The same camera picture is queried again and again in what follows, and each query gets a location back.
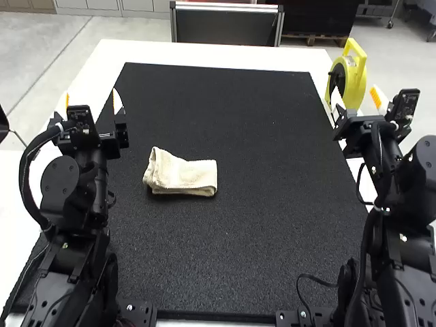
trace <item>wooden pallet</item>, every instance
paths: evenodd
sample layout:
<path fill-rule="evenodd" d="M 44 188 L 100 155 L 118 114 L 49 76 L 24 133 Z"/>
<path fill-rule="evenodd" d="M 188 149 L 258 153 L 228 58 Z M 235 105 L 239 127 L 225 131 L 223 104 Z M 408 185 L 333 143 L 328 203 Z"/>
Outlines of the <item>wooden pallet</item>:
<path fill-rule="evenodd" d="M 343 48 L 345 43 L 347 43 L 348 36 L 331 36 L 331 35 L 316 35 L 316 34 L 283 34 L 283 37 L 293 38 L 293 39 L 307 39 L 307 45 L 313 46 L 315 40 L 333 40 L 338 46 Z"/>

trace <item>black foam mat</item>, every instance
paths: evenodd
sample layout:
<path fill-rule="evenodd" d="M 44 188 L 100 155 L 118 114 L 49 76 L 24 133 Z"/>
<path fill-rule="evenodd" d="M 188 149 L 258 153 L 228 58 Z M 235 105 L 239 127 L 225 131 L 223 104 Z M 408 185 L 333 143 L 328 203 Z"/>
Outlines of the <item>black foam mat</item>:
<path fill-rule="evenodd" d="M 300 273 L 336 281 L 358 254 L 366 211 L 310 74 L 127 63 L 115 87 L 130 137 L 108 165 L 119 296 L 161 311 L 273 315 L 300 305 Z M 142 176 L 153 146 L 216 159 L 216 196 L 151 194 Z M 302 293 L 336 305 L 312 282 Z"/>

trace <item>white towel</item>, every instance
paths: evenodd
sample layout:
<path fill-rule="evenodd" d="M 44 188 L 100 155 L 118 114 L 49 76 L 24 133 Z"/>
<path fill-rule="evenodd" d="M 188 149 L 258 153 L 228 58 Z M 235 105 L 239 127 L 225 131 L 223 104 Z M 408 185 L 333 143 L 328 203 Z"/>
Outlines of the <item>white towel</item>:
<path fill-rule="evenodd" d="M 217 162 L 186 161 L 154 146 L 142 182 L 153 194 L 213 196 L 218 188 Z"/>

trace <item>gray floor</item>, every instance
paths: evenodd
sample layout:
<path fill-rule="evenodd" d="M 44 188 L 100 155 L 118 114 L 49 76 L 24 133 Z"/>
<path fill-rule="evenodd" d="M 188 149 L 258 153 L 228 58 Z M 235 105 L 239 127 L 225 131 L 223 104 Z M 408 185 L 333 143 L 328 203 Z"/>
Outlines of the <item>gray floor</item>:
<path fill-rule="evenodd" d="M 419 137 L 436 134 L 436 44 L 425 42 L 428 29 L 424 23 L 395 20 L 391 30 L 385 23 L 357 21 L 352 37 L 368 54 L 367 89 L 375 83 L 388 97 L 408 87 L 422 92 L 414 131 L 404 141 L 403 150 L 407 150 Z M 100 39 L 170 41 L 168 20 L 145 18 L 0 13 L 0 29 L 0 103 L 9 112 L 11 126 L 26 141 L 41 129 Z M 292 40 L 282 46 L 305 44 Z M 315 47 L 325 48 L 332 59 L 342 52 L 329 41 L 315 42 Z M 374 110 L 367 94 L 362 111 L 370 114 Z M 0 146 L 19 148 L 13 136 Z"/>

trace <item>yellow cable reel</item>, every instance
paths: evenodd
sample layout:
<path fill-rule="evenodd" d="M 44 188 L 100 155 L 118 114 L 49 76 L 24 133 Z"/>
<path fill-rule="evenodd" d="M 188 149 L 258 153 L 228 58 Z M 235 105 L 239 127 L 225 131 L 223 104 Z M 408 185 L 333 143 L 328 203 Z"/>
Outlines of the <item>yellow cable reel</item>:
<path fill-rule="evenodd" d="M 353 50 L 355 57 L 349 54 Z M 341 94 L 347 108 L 359 109 L 367 87 L 367 54 L 355 41 L 349 37 L 342 56 L 337 58 L 328 73 L 326 101 L 331 109 L 330 97 L 335 87 Z"/>

